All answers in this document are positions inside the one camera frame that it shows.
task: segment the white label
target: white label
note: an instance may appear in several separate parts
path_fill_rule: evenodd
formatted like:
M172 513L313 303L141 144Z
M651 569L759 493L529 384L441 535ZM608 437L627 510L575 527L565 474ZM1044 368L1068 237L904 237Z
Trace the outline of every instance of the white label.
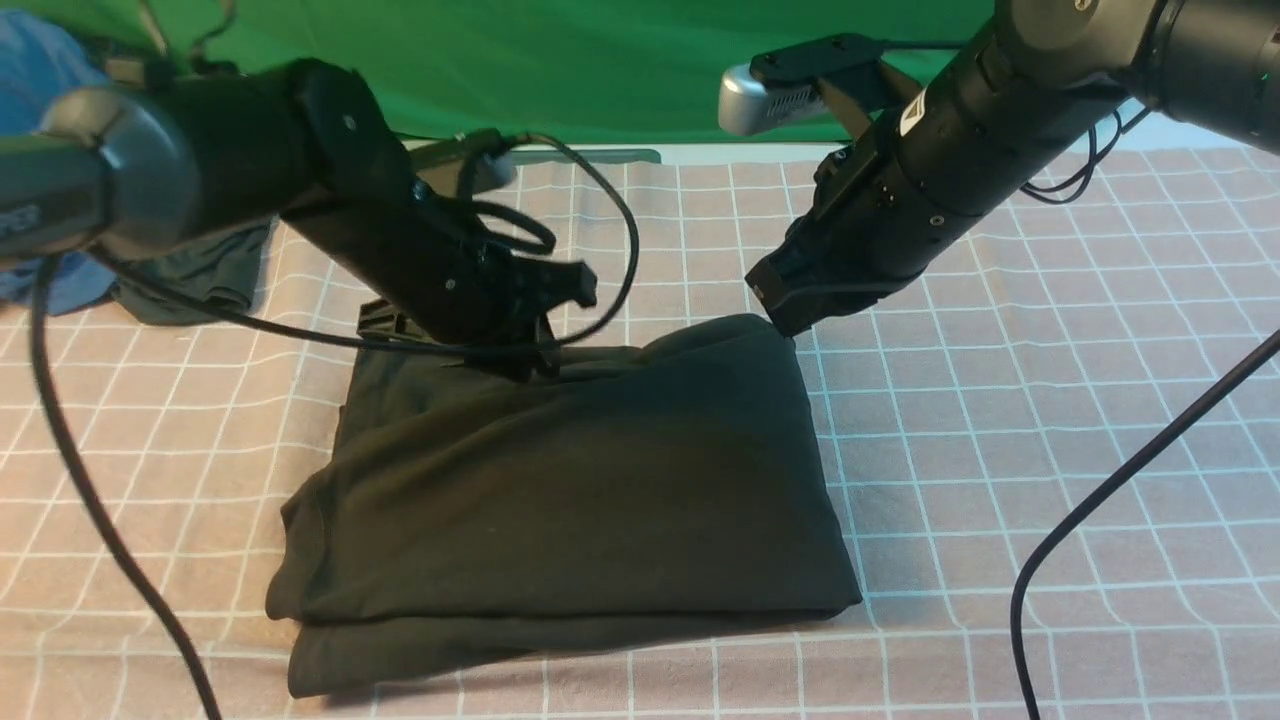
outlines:
M920 122L920 118L924 117L924 92L925 91L922 90L920 94L915 96L915 100L911 100L911 104L902 110L902 117L897 120L899 135L905 136L911 132L915 123Z

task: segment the dark green cloth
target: dark green cloth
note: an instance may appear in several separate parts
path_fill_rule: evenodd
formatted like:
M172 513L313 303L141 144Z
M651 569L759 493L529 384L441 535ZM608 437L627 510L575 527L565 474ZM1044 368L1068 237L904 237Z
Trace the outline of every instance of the dark green cloth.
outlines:
M234 234L187 243L160 258L132 263L152 279L187 297L204 300L225 310L248 313L257 290L262 247L270 237L269 225ZM111 297L140 323L147 325L198 325L215 322L204 313L154 295L125 278L116 278Z
M282 510L294 697L861 601L790 340L737 315L564 361L517 384L357 356L332 462Z

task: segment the folded clothing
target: folded clothing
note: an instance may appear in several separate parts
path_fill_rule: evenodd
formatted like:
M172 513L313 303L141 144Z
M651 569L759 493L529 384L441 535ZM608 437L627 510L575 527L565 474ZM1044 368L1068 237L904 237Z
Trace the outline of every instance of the folded clothing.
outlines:
M294 697L861 602L790 340L735 315L563 363L357 355L333 459L282 509Z
M253 227L227 237L188 242L159 258L131 263L131 268L164 283L187 297L224 310L247 313L253 305L262 249L271 234L269 225ZM197 325L214 322L155 295L128 278L119 278L111 296L134 319L147 325Z

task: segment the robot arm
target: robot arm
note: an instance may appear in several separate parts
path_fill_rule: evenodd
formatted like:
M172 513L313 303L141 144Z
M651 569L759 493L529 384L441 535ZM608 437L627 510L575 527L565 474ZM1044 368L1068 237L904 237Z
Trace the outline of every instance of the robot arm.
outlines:
M837 36L724 76L730 132L831 111L856 138L746 277L783 334L911 283L1130 97L1280 152L1280 0L996 0L928 87L879 60L890 47ZM0 269L87 246L150 258L279 214L394 307L392 325L444 343L525 345L558 305L594 306L584 264L513 254L476 204L417 182L358 74L161 70L72 92L41 133L0 138Z
M86 247L154 258L279 215L383 299L366 338L545 346L550 310L595 305L584 263L536 256L556 241L540 223L422 182L358 74L306 59L175 79L131 63L120 82L60 97L40 133L0 138L0 269ZM508 145L486 131L428 152ZM486 214L541 242L490 231ZM544 355L509 366L553 372Z
M748 273L787 336L914 282L1132 97L1280 152L1276 0L997 0L923 88L879 61L888 47L836 36L724 74L728 132L829 110L856 138L822 163L813 208Z

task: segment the blue cloth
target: blue cloth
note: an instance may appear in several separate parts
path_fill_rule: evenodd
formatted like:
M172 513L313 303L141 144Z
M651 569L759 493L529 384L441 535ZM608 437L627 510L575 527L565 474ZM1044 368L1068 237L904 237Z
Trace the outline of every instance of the blue cloth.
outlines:
M45 110L65 92L108 82L63 28L23 10L0 10L0 135L40 128ZM27 305L38 261L0 273L0 300ZM83 254L63 259L49 311L64 315L102 300L115 275Z

